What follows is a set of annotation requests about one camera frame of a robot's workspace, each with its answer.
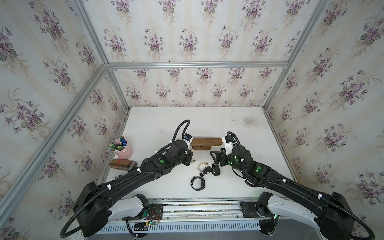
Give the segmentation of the brown wooden watch stand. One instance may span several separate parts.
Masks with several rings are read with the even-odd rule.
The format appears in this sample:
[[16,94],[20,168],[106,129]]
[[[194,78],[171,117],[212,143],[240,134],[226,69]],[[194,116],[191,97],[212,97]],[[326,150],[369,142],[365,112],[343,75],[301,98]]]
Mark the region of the brown wooden watch stand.
[[223,144],[220,138],[193,138],[191,147],[195,151],[209,151],[212,147],[219,147]]

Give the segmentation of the beige band smartwatch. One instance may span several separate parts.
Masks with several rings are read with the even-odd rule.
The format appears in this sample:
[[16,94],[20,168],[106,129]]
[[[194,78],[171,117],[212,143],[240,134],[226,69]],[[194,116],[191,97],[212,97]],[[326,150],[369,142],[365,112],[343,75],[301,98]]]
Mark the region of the beige band smartwatch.
[[208,166],[209,166],[209,164],[208,164],[207,162],[201,162],[201,163],[198,165],[198,171],[199,171],[199,172],[202,172],[202,171],[205,170]]

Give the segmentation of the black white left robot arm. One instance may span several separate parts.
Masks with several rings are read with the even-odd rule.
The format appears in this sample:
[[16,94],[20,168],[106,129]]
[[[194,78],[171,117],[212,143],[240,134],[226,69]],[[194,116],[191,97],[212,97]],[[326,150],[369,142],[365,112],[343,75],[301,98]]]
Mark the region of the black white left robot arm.
[[73,206],[74,214],[62,228],[60,237],[66,238],[78,231],[84,237],[90,237],[110,221],[139,216],[150,206],[144,195],[135,195],[122,203],[119,201],[142,185],[170,173],[174,167],[189,166],[193,157],[190,144],[191,140],[175,140],[127,174],[100,185],[95,182],[85,185]]

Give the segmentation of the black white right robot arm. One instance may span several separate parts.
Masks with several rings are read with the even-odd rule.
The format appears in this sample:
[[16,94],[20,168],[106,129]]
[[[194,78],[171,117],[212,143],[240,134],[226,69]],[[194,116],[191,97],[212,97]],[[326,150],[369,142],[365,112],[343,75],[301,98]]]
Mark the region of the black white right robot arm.
[[211,151],[215,166],[229,166],[252,188],[266,188],[255,203],[262,217],[280,215],[320,231],[328,240],[355,240],[352,213],[344,196],[327,194],[286,178],[271,167],[253,160],[250,151],[235,146],[228,151]]

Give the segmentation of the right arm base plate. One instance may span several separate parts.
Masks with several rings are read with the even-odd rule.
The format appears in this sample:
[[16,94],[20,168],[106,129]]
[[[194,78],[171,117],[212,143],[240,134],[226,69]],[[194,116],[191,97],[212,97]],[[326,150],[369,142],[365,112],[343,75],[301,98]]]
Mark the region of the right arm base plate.
[[261,205],[258,201],[249,202],[242,201],[240,202],[241,211],[243,214],[243,218],[262,218],[264,214],[261,210]]

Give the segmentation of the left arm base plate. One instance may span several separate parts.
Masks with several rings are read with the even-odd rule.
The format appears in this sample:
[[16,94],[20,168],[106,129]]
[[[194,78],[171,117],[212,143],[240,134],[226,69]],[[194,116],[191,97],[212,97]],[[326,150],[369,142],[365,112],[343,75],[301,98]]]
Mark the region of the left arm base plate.
[[150,204],[135,217],[124,217],[122,220],[128,219],[129,221],[133,220],[143,220],[143,221],[154,221],[161,220],[163,218],[164,204]]

